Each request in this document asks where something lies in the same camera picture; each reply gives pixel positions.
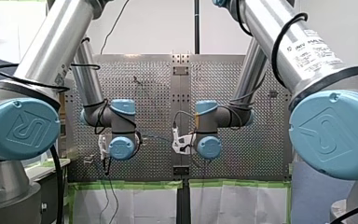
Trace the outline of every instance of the industrial robot arm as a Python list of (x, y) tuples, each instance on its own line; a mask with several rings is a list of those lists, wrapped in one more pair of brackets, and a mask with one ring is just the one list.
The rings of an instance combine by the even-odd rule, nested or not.
[(323, 174), (358, 180), (358, 66), (342, 62), (285, 0), (240, 0), (239, 11), (237, 0), (213, 2), (247, 24), (251, 46), (259, 45), (247, 57), (264, 53), (292, 93), (289, 133), (301, 158)]
[(0, 81), (0, 160), (26, 160), (48, 150), (59, 134), (57, 93), (75, 57), (73, 72), (84, 106), (81, 118), (93, 127), (111, 127), (111, 157), (126, 160), (137, 148), (133, 100), (108, 103), (84, 35), (107, 1), (58, 0), (12, 79)]

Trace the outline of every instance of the black cable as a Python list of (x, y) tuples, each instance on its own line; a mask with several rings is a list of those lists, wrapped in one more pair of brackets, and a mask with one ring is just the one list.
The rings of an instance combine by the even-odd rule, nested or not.
[(109, 196), (107, 195), (106, 185), (104, 184), (104, 181), (103, 181), (103, 189), (104, 189), (104, 191), (105, 191), (106, 205), (105, 205), (105, 207), (103, 208), (103, 210), (102, 210), (101, 213), (100, 213), (100, 224), (102, 223), (103, 212), (107, 209), (107, 207), (108, 207), (109, 204), (110, 204)]
[[(17, 67), (19, 66), (17, 63), (6, 63), (6, 64), (0, 64), (0, 69), (3, 68), (9, 68), (9, 67)], [(22, 78), (18, 78), (18, 77), (13, 77), (5, 72), (0, 71), (0, 76), (1, 77), (6, 77), (6, 78), (10, 78), (12, 80), (15, 80), (17, 82), (20, 82), (22, 84), (28, 84), (28, 85), (35, 85), (35, 86), (40, 86), (40, 87), (45, 87), (45, 88), (51, 88), (54, 90), (59, 90), (59, 91), (69, 91), (71, 89), (67, 88), (67, 87), (61, 87), (61, 86), (51, 86), (51, 85), (47, 85), (47, 84), (43, 84), (40, 82), (34, 82), (34, 81), (30, 81), (30, 80), (26, 80), (26, 79), (22, 79)]]
[(354, 215), (358, 214), (358, 207), (351, 210), (350, 212), (336, 218), (334, 221), (332, 221), (330, 224), (341, 224), (341, 222), (345, 219), (347, 219), (348, 217), (353, 217)]
[[(22, 78), (18, 78), (18, 77), (13, 77), (11, 75), (9, 75), (8, 73), (5, 73), (3, 71), (1, 71), (1, 69), (4, 68), (9, 68), (9, 67), (17, 67), (19, 66), (18, 63), (5, 63), (5, 64), (0, 64), (0, 76), (1, 77), (6, 77), (6, 78), (10, 78), (12, 80), (15, 80), (17, 82), (20, 82), (22, 84), (28, 84), (28, 85), (35, 85), (35, 86), (40, 86), (40, 87), (45, 87), (45, 88), (51, 88), (54, 90), (59, 90), (59, 91), (69, 91), (71, 89), (67, 88), (67, 87), (62, 87), (62, 86), (52, 86), (52, 85), (47, 85), (47, 84), (43, 84), (40, 82), (34, 82), (34, 81), (30, 81), (30, 80), (26, 80), (26, 79), (22, 79)], [(76, 66), (76, 67), (93, 67), (94, 70), (100, 70), (101, 66), (98, 64), (91, 64), (91, 63), (85, 63), (85, 64), (80, 64), (80, 63), (72, 63), (71, 66)]]
[(108, 179), (109, 179), (109, 184), (110, 184), (110, 189), (112, 190), (112, 193), (113, 193), (113, 196), (115, 196), (115, 200), (116, 200), (116, 211), (115, 213), (112, 215), (112, 218), (110, 219), (110, 222), (109, 224), (112, 223), (113, 219), (115, 218), (116, 214), (117, 214), (117, 211), (118, 211), (118, 197), (117, 195), (115, 194), (115, 190), (113, 189), (113, 184), (112, 184), (112, 179), (108, 176)]
[(255, 94), (256, 91), (258, 91), (258, 89), (261, 88), (261, 86), (263, 85), (265, 79), (266, 79), (266, 75), (263, 76), (263, 78), (260, 80), (260, 82), (257, 84), (257, 86), (255, 87), (254, 90), (252, 90), (251, 92), (249, 92), (249, 93), (243, 95), (242, 97), (235, 98), (235, 99), (231, 99), (231, 100), (229, 101), (229, 103), (230, 103), (231, 105), (246, 105), (246, 106), (248, 106), (248, 105), (253, 105), (254, 103), (250, 103), (250, 104), (237, 104), (237, 103), (234, 103), (234, 102), (235, 102), (235, 101), (239, 101), (239, 100), (243, 100), (243, 99), (245, 99), (245, 98), (247, 98), (247, 97), (251, 97), (253, 94)]
[(101, 69), (101, 66), (95, 63), (71, 63), (73, 67), (92, 67), (92, 69), (98, 71)]
[(103, 112), (107, 108), (107, 106), (109, 105), (109, 101), (107, 99), (103, 99), (103, 101), (104, 101), (104, 105), (100, 108), (100, 111), (98, 112), (97, 123), (94, 126), (94, 133), (95, 134), (101, 134), (106, 129), (106, 127), (103, 127), (100, 131), (98, 131), (98, 126), (99, 125), (103, 126), (103, 124), (101, 122), (101, 118), (103, 117)]
[(281, 75), (279, 74), (279, 71), (278, 71), (277, 58), (278, 58), (279, 46), (283, 40), (284, 35), (286, 35), (286, 33), (290, 29), (290, 27), (293, 24), (295, 24), (296, 22), (301, 21), (301, 20), (307, 21), (308, 14), (305, 12), (298, 13), (289, 22), (287, 22), (281, 29), (280, 33), (278, 34), (277, 39), (275, 40), (274, 46), (272, 48), (272, 53), (271, 53), (272, 72), (273, 72), (275, 78), (277, 79), (277, 81), (285, 88), (286, 88), (286, 86), (284, 85)]
[(113, 26), (112, 26), (112, 29), (111, 29), (111, 30), (109, 31), (109, 33), (107, 34), (107, 36), (106, 36), (106, 38), (105, 38), (105, 40), (104, 40), (104, 42), (103, 42), (103, 47), (101, 48), (101, 53), (100, 53), (100, 54), (103, 54), (103, 49), (104, 49), (104, 47), (106, 46), (107, 39), (108, 39), (109, 36), (113, 33), (113, 30), (115, 30), (115, 27), (116, 27), (116, 25), (117, 25), (117, 22), (118, 22), (118, 20), (120, 20), (120, 17), (121, 17), (121, 15), (123, 14), (123, 11), (124, 11), (124, 9), (126, 8), (126, 5), (129, 3), (129, 1), (130, 1), (130, 0), (127, 0), (126, 3), (124, 3), (124, 6), (123, 6), (123, 8), (121, 9), (120, 13), (118, 14), (117, 19), (116, 19), (115, 23), (114, 23)]
[(248, 31), (244, 26), (243, 26), (243, 22), (242, 22), (242, 17), (241, 17), (241, 11), (240, 11), (240, 0), (235, 1), (236, 3), (236, 7), (237, 7), (237, 21), (240, 24), (240, 28), (249, 36), (253, 36), (252, 33), (250, 31)]
[(62, 224), (63, 218), (63, 178), (60, 158), (58, 156), (56, 147), (53, 145), (50, 148), (51, 156), (54, 160), (55, 171), (57, 174), (57, 220), (56, 224)]

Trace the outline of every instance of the end effector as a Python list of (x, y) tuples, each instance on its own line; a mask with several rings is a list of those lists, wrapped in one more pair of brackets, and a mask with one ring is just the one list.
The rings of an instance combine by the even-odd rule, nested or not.
[(253, 119), (254, 111), (251, 108), (218, 105), (214, 100), (199, 101), (196, 103), (194, 132), (179, 137), (178, 128), (174, 127), (172, 148), (179, 154), (188, 155), (197, 152), (205, 160), (214, 160), (222, 151), (218, 128), (251, 125)]
[(100, 135), (102, 159), (107, 154), (107, 157), (117, 161), (129, 160), (142, 144), (142, 137), (136, 131), (133, 100), (116, 99), (111, 104), (95, 105), (94, 108), (86, 107), (80, 117), (89, 126), (112, 128), (110, 134)]

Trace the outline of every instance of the metal pole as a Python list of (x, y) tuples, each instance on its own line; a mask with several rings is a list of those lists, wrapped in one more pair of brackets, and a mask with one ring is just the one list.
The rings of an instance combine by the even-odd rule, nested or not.
[[(266, 67), (266, 63), (266, 55), (258, 45), (257, 41), (252, 38), (251, 44), (243, 62), (241, 75), (237, 84), (237, 88), (234, 92), (232, 102), (237, 105), (244, 105), (246, 107), (246, 105), (250, 104), (254, 100), (255, 95), (252, 94), (252, 91), (255, 90), (257, 85), (263, 79), (265, 75), (264, 68)], [(249, 97), (236, 100), (245, 95), (249, 95)]]
[[(77, 50), (75, 63), (93, 64), (90, 43), (87, 39), (82, 42)], [(72, 71), (83, 106), (97, 105), (103, 102), (103, 91), (97, 72), (87, 66), (74, 66)]]
[(92, 18), (87, 0), (56, 1), (14, 76), (62, 85)]
[(196, 54), (200, 54), (200, 0), (194, 0), (194, 22)]

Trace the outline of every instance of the pegboard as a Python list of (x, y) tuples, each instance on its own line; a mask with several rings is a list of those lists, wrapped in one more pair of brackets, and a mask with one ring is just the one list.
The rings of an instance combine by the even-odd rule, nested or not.
[[(98, 76), (104, 97), (109, 100), (134, 99), (139, 131), (160, 137), (146, 138), (137, 156), (130, 161), (113, 161), (110, 175), (112, 179), (173, 179), (172, 168), (179, 156), (172, 153), (172, 142), (166, 140), (172, 140), (172, 115), (176, 112), (173, 111), (176, 107), (172, 105), (172, 90), (176, 89), (176, 85), (185, 84), (190, 87), (190, 91), (181, 93), (190, 95), (192, 112), (198, 100), (215, 99), (220, 104), (226, 104), (231, 98), (237, 85), (243, 56), (190, 55), (189, 58), (189, 78), (177, 79), (178, 83), (175, 83), (172, 68), (176, 62), (172, 61), (172, 55), (95, 57), (95, 62), (102, 67)], [(269, 97), (271, 91), (276, 91), (278, 96)], [(73, 162), (68, 172), (69, 181), (102, 179), (98, 136), (94, 134), (92, 127), (82, 124), (79, 119), (82, 104), (76, 86), (67, 93), (67, 97), (70, 98), (66, 105), (69, 132), (67, 143), (70, 145), (68, 148), (75, 152), (70, 153)], [(223, 152), (221, 157), (210, 163), (206, 169), (194, 166), (190, 160), (179, 160), (182, 165), (190, 166), (190, 178), (284, 180), (288, 176), (291, 157), (291, 148), (285, 144), (288, 137), (284, 127), (288, 99), (287, 92), (268, 70), (265, 83), (255, 98), (254, 124), (236, 132), (219, 130)], [(91, 155), (93, 163), (89, 164), (85, 159)], [(197, 155), (193, 157), (195, 161), (203, 164)]]
[[(104, 97), (109, 101), (133, 99), (138, 131), (143, 135), (159, 136), (171, 141), (171, 56), (105, 55), (94, 60), (101, 66), (98, 76)], [(68, 138), (73, 136), (74, 141), (67, 142), (73, 142), (76, 155), (68, 178), (70, 181), (102, 179), (98, 136), (94, 134), (94, 128), (80, 121), (82, 104), (76, 87), (73, 88), (72, 95), (73, 102), (67, 102), (67, 108), (71, 107), (69, 116), (73, 116), (70, 120), (73, 121), (71, 128), (74, 132)], [(171, 144), (169, 141), (146, 137), (140, 151), (130, 161), (112, 161), (110, 177), (125, 180), (172, 180)], [(94, 156), (93, 163), (84, 162), (91, 155)]]
[[(237, 86), (242, 64), (241, 56), (192, 56), (192, 113), (195, 113), (195, 104), (200, 100), (214, 99), (227, 105)], [(288, 123), (289, 98), (289, 93), (276, 81), (269, 67), (255, 96), (254, 123), (239, 131), (219, 129), (223, 145), (221, 156), (211, 163), (193, 156), (195, 162), (190, 163), (190, 178), (288, 178), (291, 148), (287, 144), (289, 138), (285, 124)]]

